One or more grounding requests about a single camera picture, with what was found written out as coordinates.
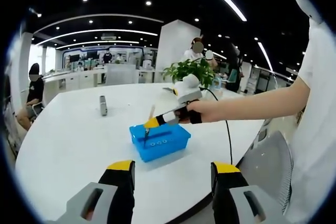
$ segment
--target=black cable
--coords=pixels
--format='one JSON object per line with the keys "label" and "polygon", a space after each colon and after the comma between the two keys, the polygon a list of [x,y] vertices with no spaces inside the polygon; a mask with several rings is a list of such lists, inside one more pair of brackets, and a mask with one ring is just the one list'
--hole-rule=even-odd
{"label": "black cable", "polygon": [[[209,91],[213,95],[213,97],[216,99],[216,101],[218,101],[217,97],[215,96],[215,94],[210,89],[201,88],[201,90],[207,90],[207,91]],[[231,136],[230,136],[229,124],[227,123],[227,120],[225,120],[225,122],[226,122],[227,134],[229,136],[231,164],[233,164],[233,160],[232,160],[232,145],[231,145]]]}

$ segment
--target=white shirt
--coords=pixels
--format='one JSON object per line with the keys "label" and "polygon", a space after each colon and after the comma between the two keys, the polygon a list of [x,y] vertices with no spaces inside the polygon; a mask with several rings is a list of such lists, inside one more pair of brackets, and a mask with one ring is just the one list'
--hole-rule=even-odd
{"label": "white shirt", "polygon": [[192,49],[187,50],[186,52],[184,52],[183,57],[181,58],[181,61],[186,61],[186,60],[196,60],[196,59],[201,59],[203,57],[203,54],[199,53],[195,53]]}
{"label": "white shirt", "polygon": [[287,218],[307,223],[323,204],[336,175],[336,37],[310,21],[299,77],[310,88],[307,106],[290,143],[294,168]]}

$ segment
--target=hand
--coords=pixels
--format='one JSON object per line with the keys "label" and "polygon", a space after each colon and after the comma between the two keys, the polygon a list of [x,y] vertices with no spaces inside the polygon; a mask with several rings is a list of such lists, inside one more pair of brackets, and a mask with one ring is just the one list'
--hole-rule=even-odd
{"label": "hand", "polygon": [[[221,120],[217,101],[195,101],[187,106],[188,111],[194,110],[201,114],[203,123],[217,122]],[[182,120],[180,123],[190,123],[189,119]]]}

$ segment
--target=person's leg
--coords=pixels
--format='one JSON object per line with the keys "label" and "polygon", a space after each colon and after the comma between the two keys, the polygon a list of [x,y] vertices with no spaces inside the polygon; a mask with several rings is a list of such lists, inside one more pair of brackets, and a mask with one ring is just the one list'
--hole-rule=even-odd
{"label": "person's leg", "polygon": [[31,122],[29,119],[29,115],[27,112],[27,109],[29,108],[22,108],[20,112],[16,115],[17,122],[24,128],[26,131],[29,130],[31,126]]}

